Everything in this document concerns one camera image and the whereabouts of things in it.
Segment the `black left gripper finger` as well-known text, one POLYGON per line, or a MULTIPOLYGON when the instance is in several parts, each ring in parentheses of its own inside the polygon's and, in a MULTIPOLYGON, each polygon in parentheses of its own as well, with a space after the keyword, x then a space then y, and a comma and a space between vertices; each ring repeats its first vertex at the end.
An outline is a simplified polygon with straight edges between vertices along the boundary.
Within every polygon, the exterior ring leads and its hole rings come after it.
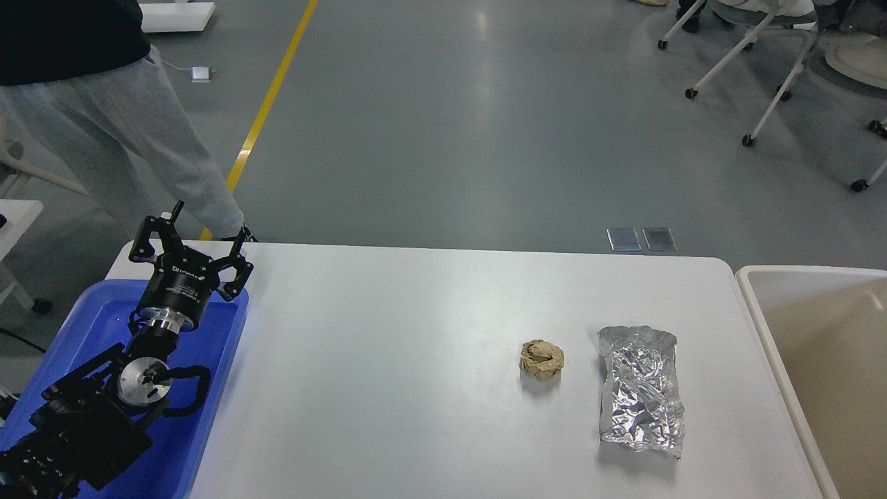
POLYGON ((209 274, 218 281, 215 291, 218 292, 225 302, 231 302, 234 298, 240 296, 241 291, 246 287, 248 278, 252 274, 253 264, 247 261, 246 256, 240 252, 243 244, 251 237, 250 234, 238 234, 232 240, 232 246, 228 255, 209 262, 209 274), (230 281, 222 281, 220 277, 221 272, 230 269, 235 269, 234 278, 230 281))
POLYGON ((186 246, 175 228, 184 205, 186 203, 176 202, 168 216, 143 219, 130 247, 130 262, 156 264, 163 256, 184 252, 186 246))

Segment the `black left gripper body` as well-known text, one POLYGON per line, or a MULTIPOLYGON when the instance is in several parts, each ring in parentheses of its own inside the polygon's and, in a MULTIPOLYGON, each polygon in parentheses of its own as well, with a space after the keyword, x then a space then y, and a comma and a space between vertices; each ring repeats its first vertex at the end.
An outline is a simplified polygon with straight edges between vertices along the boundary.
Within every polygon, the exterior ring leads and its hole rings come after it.
POLYGON ((194 331, 219 283, 218 268, 210 256, 199 252, 161 255, 137 304, 137 315, 152 319, 161 316, 163 310, 171 310, 184 317, 181 331, 194 331))

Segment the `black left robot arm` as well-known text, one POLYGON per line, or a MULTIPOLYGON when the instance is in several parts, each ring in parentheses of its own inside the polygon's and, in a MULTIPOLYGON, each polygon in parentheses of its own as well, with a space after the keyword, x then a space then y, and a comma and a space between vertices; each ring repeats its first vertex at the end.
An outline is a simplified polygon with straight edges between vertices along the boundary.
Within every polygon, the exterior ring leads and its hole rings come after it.
POLYGON ((129 344, 111 345, 42 392, 34 430, 2 452, 3 498, 73 498, 82 482, 102 489, 152 446, 156 420, 190 416, 208 400, 209 367, 171 367, 169 357, 213 292, 230 302, 243 290, 253 265, 240 250, 254 236, 243 225, 230 253, 213 259, 181 240, 183 207, 143 219, 129 258, 153 273, 130 315, 129 344))

